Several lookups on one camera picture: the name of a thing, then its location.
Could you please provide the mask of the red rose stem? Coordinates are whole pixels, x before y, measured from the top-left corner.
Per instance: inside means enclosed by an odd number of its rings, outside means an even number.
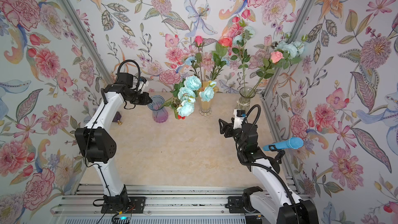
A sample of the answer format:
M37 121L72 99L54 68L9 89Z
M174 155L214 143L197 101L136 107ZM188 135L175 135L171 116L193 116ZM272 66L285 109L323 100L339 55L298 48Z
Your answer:
M185 116L180 116L177 112L174 112L174 116L178 120L184 120L186 118Z

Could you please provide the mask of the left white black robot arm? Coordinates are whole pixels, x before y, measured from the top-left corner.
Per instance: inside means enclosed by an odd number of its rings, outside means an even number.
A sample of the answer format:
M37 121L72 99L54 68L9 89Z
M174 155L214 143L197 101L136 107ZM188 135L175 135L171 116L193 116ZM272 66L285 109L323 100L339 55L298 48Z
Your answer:
M116 141L109 134L119 108L127 104L133 106L152 103L149 93L144 91L148 82L141 76L121 72L124 65L136 64L125 60L117 69L116 81L101 90L102 102L98 111L83 128L77 128L75 139L86 166L94 167L101 179L104 195L93 202L101 208L102 214L141 214L144 211L145 197L130 197L126 185L117 172L114 157Z

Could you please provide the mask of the light blue rose stem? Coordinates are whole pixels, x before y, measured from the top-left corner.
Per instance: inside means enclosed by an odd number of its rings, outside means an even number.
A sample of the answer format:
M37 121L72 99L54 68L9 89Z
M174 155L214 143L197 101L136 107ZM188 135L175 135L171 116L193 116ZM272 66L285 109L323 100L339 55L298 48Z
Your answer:
M185 78L181 83L174 85L172 97L166 100L164 107L170 108L180 116L190 116L195 110L196 102L201 101L199 97L201 87L202 83L198 77L193 75Z

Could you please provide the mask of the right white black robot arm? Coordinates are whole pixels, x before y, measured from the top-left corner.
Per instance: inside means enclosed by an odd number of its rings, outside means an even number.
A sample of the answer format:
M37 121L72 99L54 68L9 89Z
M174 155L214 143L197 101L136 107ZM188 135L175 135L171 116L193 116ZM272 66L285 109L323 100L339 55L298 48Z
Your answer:
M235 110L230 123L218 120L220 134L234 140L240 164L262 183L261 187L244 189L240 197L229 197L226 208L230 213L259 214L270 224L319 223L314 203L294 193L279 175L286 149L303 147L303 140L293 137L260 148L257 133L260 114L261 107L257 104L249 111Z

